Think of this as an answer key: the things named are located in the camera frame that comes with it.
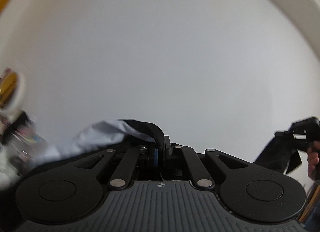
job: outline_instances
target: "ridged surface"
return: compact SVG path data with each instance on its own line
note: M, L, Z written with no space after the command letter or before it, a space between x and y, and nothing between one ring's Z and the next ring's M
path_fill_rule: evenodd
M295 220L280 225L253 224L225 210L211 192L199 191L188 181L136 181L111 192L90 216L70 224L47 226L25 222L17 232L303 232Z

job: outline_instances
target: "person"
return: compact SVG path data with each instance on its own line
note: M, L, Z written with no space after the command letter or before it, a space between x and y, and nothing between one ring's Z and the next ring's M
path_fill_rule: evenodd
M314 177L314 169L316 168L316 165L319 163L319 155L316 150L320 150L320 142L314 141L313 147L308 148L307 154L308 154L308 176L311 179L315 179Z

